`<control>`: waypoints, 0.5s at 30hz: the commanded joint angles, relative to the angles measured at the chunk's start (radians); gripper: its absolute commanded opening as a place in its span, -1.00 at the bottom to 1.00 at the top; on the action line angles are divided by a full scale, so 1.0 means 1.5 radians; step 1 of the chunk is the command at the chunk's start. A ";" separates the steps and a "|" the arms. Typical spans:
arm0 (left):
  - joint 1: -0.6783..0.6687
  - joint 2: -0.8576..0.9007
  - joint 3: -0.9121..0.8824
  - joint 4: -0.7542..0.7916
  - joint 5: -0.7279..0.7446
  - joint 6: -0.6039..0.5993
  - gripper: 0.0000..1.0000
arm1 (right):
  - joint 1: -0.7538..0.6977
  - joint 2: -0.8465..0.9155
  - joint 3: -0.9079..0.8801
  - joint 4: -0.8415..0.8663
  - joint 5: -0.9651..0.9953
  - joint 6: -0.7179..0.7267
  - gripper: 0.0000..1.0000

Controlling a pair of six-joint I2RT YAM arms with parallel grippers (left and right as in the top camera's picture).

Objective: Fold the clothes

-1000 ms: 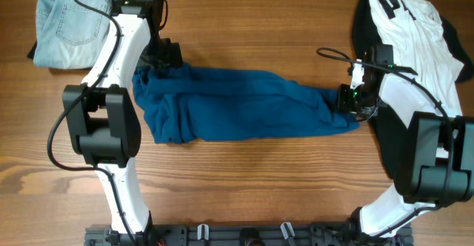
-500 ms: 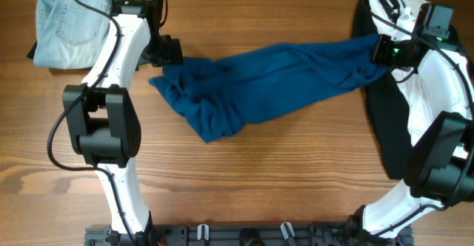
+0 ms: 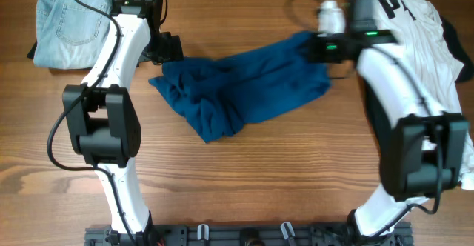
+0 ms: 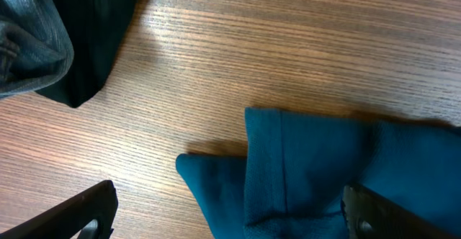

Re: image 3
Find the blue polo shirt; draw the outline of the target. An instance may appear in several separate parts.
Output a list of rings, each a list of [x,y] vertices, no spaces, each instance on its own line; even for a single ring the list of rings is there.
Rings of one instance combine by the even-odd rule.
[[[222,59],[186,57],[163,64],[149,83],[208,143],[231,137],[322,97],[331,87],[327,67],[307,60],[312,34]]]

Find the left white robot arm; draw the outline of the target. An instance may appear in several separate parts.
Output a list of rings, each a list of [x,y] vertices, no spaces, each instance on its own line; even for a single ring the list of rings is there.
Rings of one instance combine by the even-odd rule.
[[[130,85],[142,62],[181,61],[178,36],[161,32],[168,0],[115,0],[106,17],[107,40],[81,84],[63,91],[64,112],[73,150],[84,170],[94,171],[104,189],[112,223],[88,229],[86,245],[160,245],[151,213],[139,188],[135,157],[141,125],[130,98]]]

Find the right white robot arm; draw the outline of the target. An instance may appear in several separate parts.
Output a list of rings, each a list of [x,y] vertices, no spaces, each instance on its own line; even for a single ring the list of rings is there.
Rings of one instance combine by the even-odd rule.
[[[469,124],[447,111],[402,58],[390,30],[375,22],[375,0],[349,0],[342,10],[326,0],[318,9],[311,51],[318,62],[352,60],[365,89],[365,109],[380,152],[380,183],[351,213],[358,240],[391,234],[414,208],[458,185]]]

